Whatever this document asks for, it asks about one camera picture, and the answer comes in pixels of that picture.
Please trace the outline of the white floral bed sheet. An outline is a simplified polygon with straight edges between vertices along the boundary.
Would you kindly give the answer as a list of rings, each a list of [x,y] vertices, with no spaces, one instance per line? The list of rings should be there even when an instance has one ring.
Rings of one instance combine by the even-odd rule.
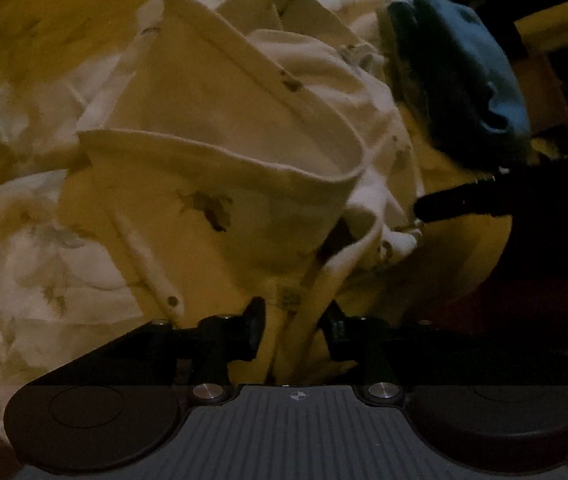
[[[318,1],[377,50],[387,84],[376,12],[390,0]],[[167,318],[106,214],[78,137],[124,51],[161,16],[162,0],[0,0],[0,446],[4,408],[20,386]],[[466,172],[394,102],[421,195],[463,182]],[[416,300],[447,303],[474,289],[511,231],[487,217],[415,224],[418,247],[380,277],[371,310],[392,320]]]

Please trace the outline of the white floral small garment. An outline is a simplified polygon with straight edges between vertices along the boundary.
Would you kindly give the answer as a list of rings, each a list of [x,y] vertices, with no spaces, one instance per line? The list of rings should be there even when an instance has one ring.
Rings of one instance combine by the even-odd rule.
[[[78,125],[98,197],[174,324],[267,305],[238,382],[331,373],[332,302],[371,312],[423,183],[377,50],[318,0],[162,0]]]

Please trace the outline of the blue folded cloth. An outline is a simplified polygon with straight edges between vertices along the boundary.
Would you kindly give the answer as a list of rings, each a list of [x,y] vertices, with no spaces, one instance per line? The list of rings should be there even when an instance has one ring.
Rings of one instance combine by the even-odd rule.
[[[385,16],[402,92],[424,119],[433,147],[470,171],[524,166],[525,99],[477,13],[451,0],[399,0]]]

